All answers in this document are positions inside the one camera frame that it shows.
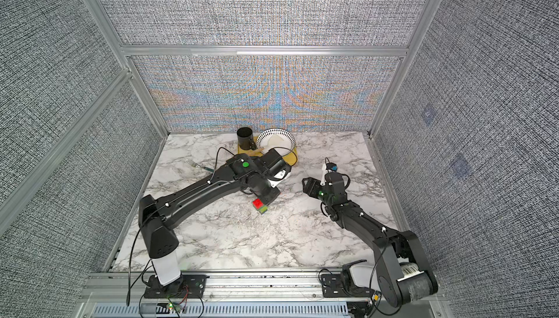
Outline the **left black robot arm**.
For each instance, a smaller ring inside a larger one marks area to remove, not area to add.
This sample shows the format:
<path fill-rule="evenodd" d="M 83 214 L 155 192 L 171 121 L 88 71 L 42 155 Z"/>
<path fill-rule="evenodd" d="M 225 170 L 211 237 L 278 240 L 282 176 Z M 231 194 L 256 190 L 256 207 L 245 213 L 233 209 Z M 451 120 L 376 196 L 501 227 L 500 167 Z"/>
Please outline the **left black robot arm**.
<path fill-rule="evenodd" d="M 291 173 L 292 166 L 276 149 L 260 157 L 236 154 L 202 180 L 158 199 L 150 194 L 139 203 L 138 228 L 161 286 L 181 277 L 174 229 L 213 202 L 246 189 L 264 205 L 280 195 L 277 185 Z"/>

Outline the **dark green lego brick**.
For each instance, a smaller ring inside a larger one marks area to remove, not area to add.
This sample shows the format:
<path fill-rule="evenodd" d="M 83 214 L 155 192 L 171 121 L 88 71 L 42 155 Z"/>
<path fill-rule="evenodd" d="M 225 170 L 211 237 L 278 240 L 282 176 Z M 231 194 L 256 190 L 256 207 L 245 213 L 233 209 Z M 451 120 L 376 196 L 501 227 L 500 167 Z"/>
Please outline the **dark green lego brick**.
<path fill-rule="evenodd" d="M 267 210 L 268 210 L 268 207 L 266 205 L 263 205 L 257 211 L 262 215 L 262 214 L 266 213 Z"/>

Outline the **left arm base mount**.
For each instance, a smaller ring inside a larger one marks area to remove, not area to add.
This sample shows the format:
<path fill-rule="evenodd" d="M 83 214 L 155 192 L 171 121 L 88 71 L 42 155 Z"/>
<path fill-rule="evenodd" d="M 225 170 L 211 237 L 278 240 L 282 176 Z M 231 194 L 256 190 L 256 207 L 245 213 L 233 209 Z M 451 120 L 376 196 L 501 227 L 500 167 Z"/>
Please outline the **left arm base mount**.
<path fill-rule="evenodd" d="M 204 274 L 183 274 L 176 281 L 163 286 L 155 275 L 151 275 L 144 292 L 145 299 L 201 298 L 208 277 Z"/>

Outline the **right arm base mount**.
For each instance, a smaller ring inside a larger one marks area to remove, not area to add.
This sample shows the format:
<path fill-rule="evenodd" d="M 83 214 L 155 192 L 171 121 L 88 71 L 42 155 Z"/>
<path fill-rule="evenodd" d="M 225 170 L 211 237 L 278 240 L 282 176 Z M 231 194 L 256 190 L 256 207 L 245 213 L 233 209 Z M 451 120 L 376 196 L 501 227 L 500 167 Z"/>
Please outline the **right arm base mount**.
<path fill-rule="evenodd" d="M 376 291 L 366 287 L 357 287 L 344 275 L 321 272 L 318 275 L 321 284 L 323 297 L 334 298 L 370 298 Z"/>

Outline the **red lego brick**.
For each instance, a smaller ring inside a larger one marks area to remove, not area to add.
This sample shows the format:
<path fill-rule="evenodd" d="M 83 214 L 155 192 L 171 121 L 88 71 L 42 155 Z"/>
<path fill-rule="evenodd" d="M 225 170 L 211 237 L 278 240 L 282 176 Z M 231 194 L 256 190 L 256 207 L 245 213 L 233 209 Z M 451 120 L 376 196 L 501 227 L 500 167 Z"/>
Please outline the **red lego brick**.
<path fill-rule="evenodd" d="M 253 200 L 252 204 L 253 204 L 253 207 L 254 207 L 256 210 L 259 210 L 259 209 L 261 209 L 262 207 L 265 206 L 265 204 L 263 204 L 262 201 L 260 201 L 259 199 Z"/>

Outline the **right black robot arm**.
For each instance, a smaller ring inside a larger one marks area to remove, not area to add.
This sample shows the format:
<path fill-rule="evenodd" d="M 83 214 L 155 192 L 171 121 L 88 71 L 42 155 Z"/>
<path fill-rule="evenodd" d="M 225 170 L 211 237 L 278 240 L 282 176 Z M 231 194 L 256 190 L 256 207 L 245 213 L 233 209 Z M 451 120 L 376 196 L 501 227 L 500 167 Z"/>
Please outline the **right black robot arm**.
<path fill-rule="evenodd" d="M 365 284 L 372 287 L 375 277 L 378 290 L 391 306 L 399 308 L 438 292 L 438 282 L 415 233 L 385 226 L 349 200 L 342 174 L 326 173 L 324 181 L 305 178 L 302 190 L 321 201 L 330 220 L 373 250 L 374 274 L 366 277 Z"/>

